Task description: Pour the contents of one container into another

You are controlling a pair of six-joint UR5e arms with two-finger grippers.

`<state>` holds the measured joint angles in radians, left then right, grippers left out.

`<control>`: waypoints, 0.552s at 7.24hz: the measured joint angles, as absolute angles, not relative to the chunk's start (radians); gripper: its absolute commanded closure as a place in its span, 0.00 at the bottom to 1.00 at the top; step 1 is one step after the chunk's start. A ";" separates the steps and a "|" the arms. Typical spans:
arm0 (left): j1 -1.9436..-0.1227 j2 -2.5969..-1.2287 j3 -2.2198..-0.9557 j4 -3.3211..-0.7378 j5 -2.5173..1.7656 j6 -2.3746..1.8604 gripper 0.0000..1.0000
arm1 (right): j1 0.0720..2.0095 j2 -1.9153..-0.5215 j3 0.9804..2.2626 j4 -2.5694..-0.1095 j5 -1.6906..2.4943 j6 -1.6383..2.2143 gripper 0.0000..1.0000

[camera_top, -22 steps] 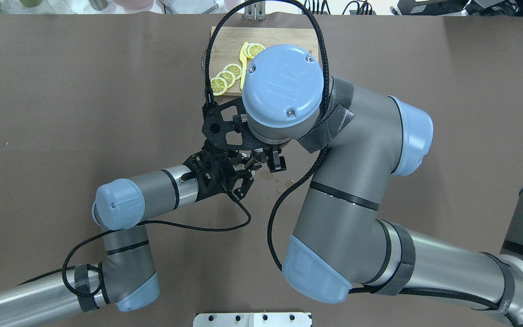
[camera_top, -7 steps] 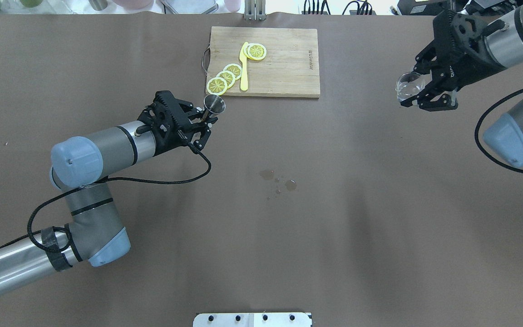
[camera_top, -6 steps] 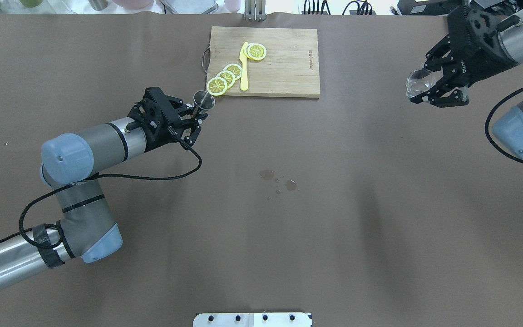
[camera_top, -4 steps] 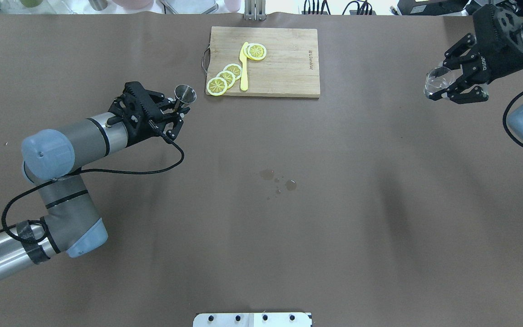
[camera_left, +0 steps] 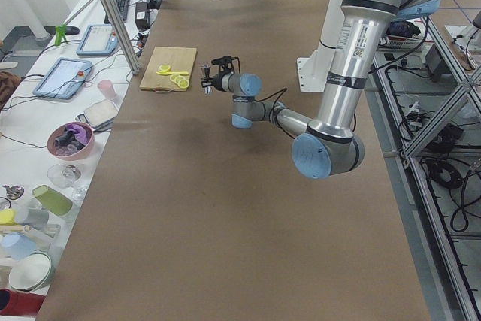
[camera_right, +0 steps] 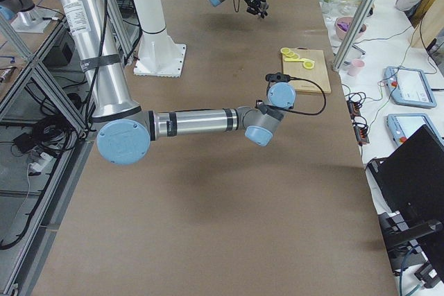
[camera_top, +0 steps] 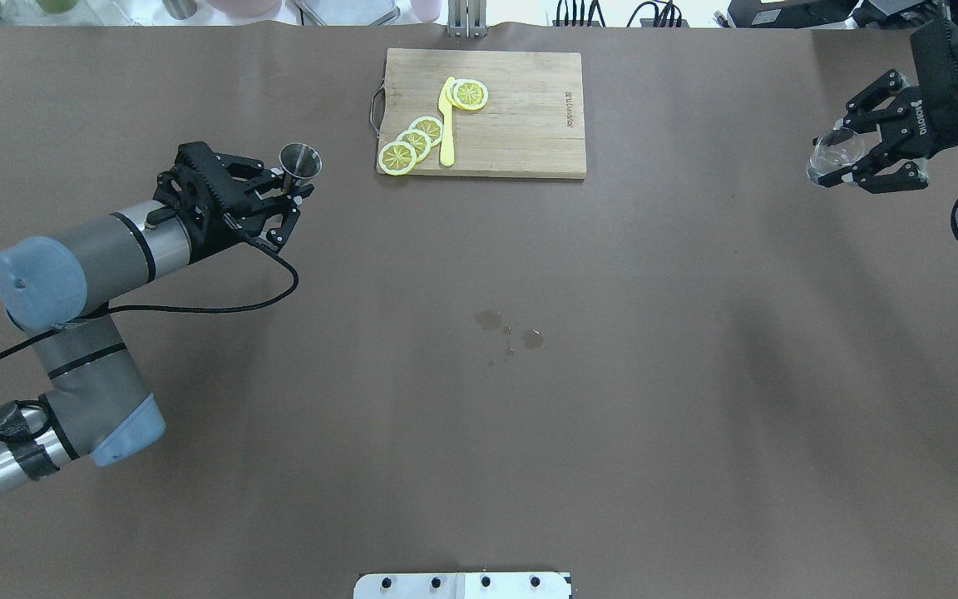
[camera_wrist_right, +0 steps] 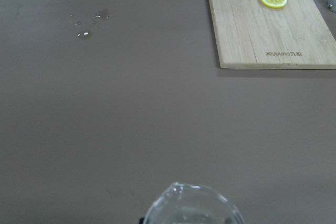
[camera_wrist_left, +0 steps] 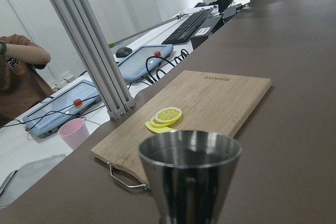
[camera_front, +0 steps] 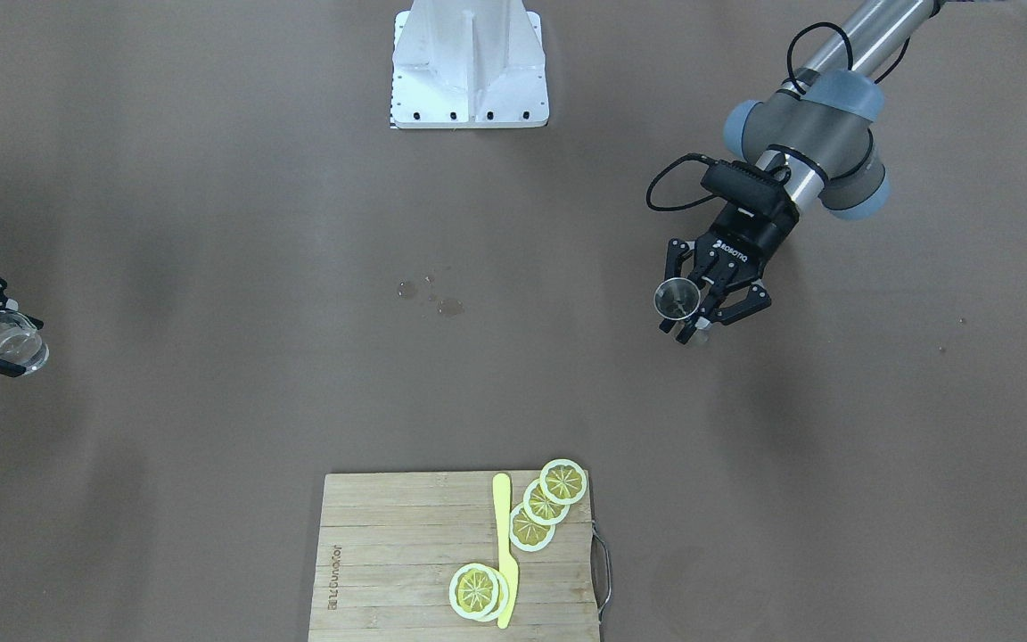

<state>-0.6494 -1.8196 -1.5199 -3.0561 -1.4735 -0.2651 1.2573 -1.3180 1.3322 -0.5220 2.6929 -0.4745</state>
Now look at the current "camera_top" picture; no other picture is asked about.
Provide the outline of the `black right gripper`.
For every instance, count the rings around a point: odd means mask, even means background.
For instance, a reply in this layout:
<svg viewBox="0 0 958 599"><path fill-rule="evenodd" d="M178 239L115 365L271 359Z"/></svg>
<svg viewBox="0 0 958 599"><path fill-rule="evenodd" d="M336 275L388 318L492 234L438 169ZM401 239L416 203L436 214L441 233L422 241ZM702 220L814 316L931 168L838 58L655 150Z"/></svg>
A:
<svg viewBox="0 0 958 599"><path fill-rule="evenodd" d="M921 93L921 119L927 140L927 158L958 147L958 24L945 18L932 20L911 34ZM916 85L899 71L882 73L875 81L847 100L844 117L829 130L838 141L851 134L877 133L883 140L916 136ZM852 185L871 194L927 189L929 177L922 160L905 160L890 173L889 156L870 153L851 166L838 166L820 175L821 187Z"/></svg>

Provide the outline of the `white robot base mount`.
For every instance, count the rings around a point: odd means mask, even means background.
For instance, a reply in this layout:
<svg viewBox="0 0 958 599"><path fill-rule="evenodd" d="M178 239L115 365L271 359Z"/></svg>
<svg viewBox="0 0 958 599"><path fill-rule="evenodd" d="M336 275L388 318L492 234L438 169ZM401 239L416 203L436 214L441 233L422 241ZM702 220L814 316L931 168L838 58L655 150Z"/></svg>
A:
<svg viewBox="0 0 958 599"><path fill-rule="evenodd" d="M569 573L399 572L358 578L353 598L573 598Z"/></svg>

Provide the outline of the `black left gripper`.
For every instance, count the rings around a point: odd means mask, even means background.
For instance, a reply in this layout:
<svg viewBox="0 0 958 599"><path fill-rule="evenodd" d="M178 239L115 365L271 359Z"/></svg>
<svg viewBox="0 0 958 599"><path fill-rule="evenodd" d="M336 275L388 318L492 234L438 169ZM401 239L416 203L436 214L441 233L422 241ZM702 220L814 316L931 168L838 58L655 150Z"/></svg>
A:
<svg viewBox="0 0 958 599"><path fill-rule="evenodd" d="M190 258L206 259L243 242L246 236L256 238L262 235L266 224L267 242L274 247L274 253L279 253L300 219L299 200L289 200L288 196L296 196L301 187L296 195L282 192L280 163L267 167L263 161L229 153L217 153L217 160L233 179L254 192L243 194L242 201L232 207L224 207L207 185L189 182ZM270 192L281 195L259 196Z"/></svg>

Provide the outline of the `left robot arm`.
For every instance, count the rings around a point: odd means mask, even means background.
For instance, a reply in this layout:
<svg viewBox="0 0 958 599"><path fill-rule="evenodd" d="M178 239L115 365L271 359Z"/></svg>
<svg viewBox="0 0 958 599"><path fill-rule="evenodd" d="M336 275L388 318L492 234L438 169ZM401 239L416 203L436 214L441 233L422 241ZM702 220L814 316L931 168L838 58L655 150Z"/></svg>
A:
<svg viewBox="0 0 958 599"><path fill-rule="evenodd" d="M72 460L114 465L162 437L163 414L113 315L167 307L117 297L240 244L280 261L322 166L301 143L270 168L191 141L151 200L0 251L0 302L24 333L0 360L34 349L51 385L0 405L0 496Z"/></svg>

